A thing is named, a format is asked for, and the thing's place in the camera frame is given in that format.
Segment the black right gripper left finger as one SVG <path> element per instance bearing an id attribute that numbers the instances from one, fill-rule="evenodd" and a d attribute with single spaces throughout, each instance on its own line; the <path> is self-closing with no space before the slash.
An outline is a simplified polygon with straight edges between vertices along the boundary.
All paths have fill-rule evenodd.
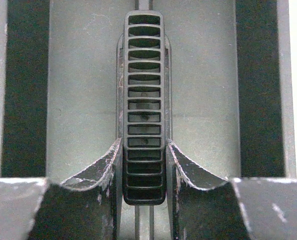
<path id="1" fill-rule="evenodd" d="M 0 240 L 115 240 L 122 206 L 122 140 L 76 175 L 0 178 Z"/>

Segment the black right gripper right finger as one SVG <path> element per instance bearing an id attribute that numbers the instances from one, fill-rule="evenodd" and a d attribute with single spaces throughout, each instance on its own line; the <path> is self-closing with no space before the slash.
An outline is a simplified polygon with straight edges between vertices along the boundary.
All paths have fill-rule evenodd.
<path id="1" fill-rule="evenodd" d="M 170 139 L 166 171 L 174 240 L 297 240 L 297 179 L 223 179 Z"/>

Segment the black tool box tray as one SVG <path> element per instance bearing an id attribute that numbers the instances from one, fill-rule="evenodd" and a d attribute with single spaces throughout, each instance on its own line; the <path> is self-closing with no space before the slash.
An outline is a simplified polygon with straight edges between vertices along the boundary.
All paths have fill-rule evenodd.
<path id="1" fill-rule="evenodd" d="M 281 0 L 0 0 L 0 178 L 61 184 L 121 139 L 116 240 L 173 240 L 168 140 L 296 179 L 288 33 Z"/>

